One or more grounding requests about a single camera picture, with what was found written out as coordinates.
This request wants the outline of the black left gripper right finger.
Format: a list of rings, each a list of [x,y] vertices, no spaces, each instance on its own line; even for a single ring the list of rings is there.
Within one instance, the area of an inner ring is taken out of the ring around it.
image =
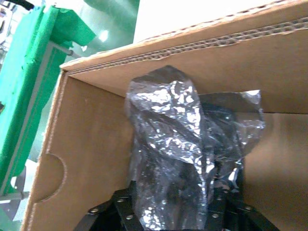
[[[277,231],[278,228],[253,206],[246,204],[239,193],[214,190],[208,206],[208,231]]]

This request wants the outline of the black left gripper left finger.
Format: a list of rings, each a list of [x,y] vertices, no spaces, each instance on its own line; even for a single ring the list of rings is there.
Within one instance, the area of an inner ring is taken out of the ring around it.
[[[111,199],[88,210],[76,231],[143,231],[135,215],[130,189],[115,191]]]

